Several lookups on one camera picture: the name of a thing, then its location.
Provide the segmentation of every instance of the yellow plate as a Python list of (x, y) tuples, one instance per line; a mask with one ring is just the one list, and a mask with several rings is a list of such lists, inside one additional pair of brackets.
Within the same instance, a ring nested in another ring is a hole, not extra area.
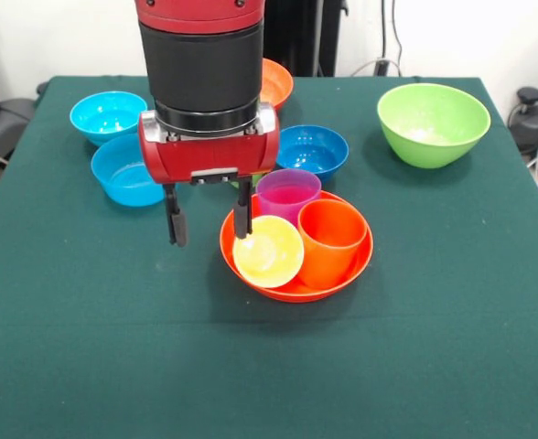
[(304, 243), (286, 219), (265, 215), (253, 219), (253, 233), (234, 240), (232, 256), (249, 283), (277, 288), (296, 277), (304, 261)]

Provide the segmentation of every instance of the green bowl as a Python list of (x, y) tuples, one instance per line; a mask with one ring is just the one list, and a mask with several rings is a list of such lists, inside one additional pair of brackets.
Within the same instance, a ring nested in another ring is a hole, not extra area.
[[(257, 187), (257, 183), (259, 183), (259, 180), (261, 178), (263, 178), (263, 176), (264, 176), (264, 174), (259, 174), (259, 175), (253, 176), (253, 187)], [(236, 181), (232, 181), (231, 185), (233, 185), (237, 189), (239, 188), (239, 184)]]
[(404, 162), (426, 169), (458, 160), (490, 127), (489, 111), (478, 99), (438, 84), (387, 91), (377, 112), (393, 151)]

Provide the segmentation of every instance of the blue bowl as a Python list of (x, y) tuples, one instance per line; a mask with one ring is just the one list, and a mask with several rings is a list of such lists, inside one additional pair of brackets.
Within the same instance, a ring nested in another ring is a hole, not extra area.
[(107, 91), (82, 99), (70, 112), (70, 122), (96, 146), (123, 134), (136, 133), (145, 100), (126, 91)]
[(281, 132), (277, 164), (304, 169), (328, 181), (349, 158), (349, 144), (323, 126), (298, 125)]
[(147, 172), (137, 134), (117, 137), (100, 147), (91, 169), (104, 192), (119, 204), (139, 208), (163, 199), (163, 188)]

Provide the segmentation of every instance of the red-orange plate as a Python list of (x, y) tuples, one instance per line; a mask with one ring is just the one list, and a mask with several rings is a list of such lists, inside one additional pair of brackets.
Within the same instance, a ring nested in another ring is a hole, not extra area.
[(264, 58), (261, 102), (270, 102), (279, 111), (293, 90), (294, 78), (291, 73), (281, 64)]
[[(322, 191), (321, 197), (324, 199), (336, 199), (338, 201), (347, 202), (344, 199), (337, 197), (336, 195), (330, 194), (329, 192)], [(253, 195), (253, 218), (261, 215), (259, 208), (259, 199), (256, 195)], [(367, 268), (369, 261), (372, 257), (373, 251), (373, 241), (372, 233), (369, 228), (368, 233), (364, 241), (359, 247), (359, 252), (357, 253), (354, 263), (349, 268), (347, 274), (344, 276), (344, 281), (340, 282), (338, 285), (328, 290), (315, 290), (309, 288), (303, 284), (299, 278), (296, 276), (289, 284), (280, 286), (279, 288), (261, 288), (258, 286), (251, 285), (247, 283), (236, 269), (234, 265), (234, 260), (232, 258), (232, 245), (234, 243), (234, 224), (233, 224), (233, 213), (229, 213), (228, 217), (222, 223), (221, 228), (221, 252), (224, 257), (224, 261), (231, 267), (231, 270), (241, 278), (243, 282), (251, 286), (253, 289), (258, 291), (261, 294), (271, 297), (275, 300), (280, 300), (282, 302), (290, 302), (302, 304), (305, 302), (315, 302), (317, 300), (333, 295), (338, 291), (344, 289), (352, 282), (354, 282), (360, 274)]]

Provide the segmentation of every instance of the purple cup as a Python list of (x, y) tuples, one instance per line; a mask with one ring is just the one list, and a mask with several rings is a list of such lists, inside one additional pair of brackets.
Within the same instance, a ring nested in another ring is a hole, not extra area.
[(262, 215), (275, 215), (297, 227), (299, 211), (310, 201), (320, 198), (322, 183), (311, 172), (281, 169), (261, 178), (257, 194)]

